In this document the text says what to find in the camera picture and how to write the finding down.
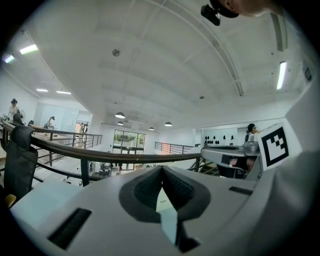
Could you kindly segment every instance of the fisheye view ceiling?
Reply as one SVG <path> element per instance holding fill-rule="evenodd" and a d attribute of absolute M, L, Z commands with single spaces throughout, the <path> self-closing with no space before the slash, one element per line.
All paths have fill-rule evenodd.
<path fill-rule="evenodd" d="M 115 114 L 123 112 L 125 124 L 157 131 L 169 121 L 174 128 L 210 125 L 215 120 L 206 113 L 218 116 L 221 109 L 294 100 L 304 84 L 301 54 L 283 19 L 222 16 L 214 26 L 200 14 L 207 3 L 48 1 L 8 52 L 30 44 L 38 50 L 5 68 L 34 93 L 70 92 L 105 124 L 117 125 Z M 285 80 L 277 90 L 283 61 Z"/>

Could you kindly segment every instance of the woman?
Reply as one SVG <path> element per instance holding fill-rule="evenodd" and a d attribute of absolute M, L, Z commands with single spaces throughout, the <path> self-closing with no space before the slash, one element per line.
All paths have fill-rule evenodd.
<path fill-rule="evenodd" d="M 51 116 L 48 120 L 48 122 L 46 122 L 46 124 L 44 125 L 44 128 L 45 129 L 51 129 L 53 130 L 54 129 L 54 120 L 55 120 L 55 117 L 54 116 Z"/>
<path fill-rule="evenodd" d="M 8 117 L 12 120 L 16 113 L 19 113 L 18 101 L 15 98 L 13 98 L 11 100 L 11 106 L 9 107 Z"/>

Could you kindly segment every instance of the black chair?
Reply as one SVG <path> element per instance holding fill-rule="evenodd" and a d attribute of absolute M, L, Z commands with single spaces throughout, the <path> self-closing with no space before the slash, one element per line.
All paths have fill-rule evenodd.
<path fill-rule="evenodd" d="M 31 147 L 31 134 L 35 130 L 28 126 L 16 126 L 6 147 L 4 167 L 4 190 L 7 195 L 20 200 L 31 191 L 38 161 L 38 151 Z"/>

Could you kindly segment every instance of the doorway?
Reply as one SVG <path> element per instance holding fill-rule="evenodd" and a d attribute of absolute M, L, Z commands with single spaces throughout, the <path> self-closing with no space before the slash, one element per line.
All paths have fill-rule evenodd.
<path fill-rule="evenodd" d="M 121 154 L 130 154 L 135 155 L 136 150 L 130 150 L 130 149 L 122 149 Z M 135 170 L 135 164 L 134 163 L 125 163 L 122 165 L 122 169 L 125 171 L 134 171 Z"/>

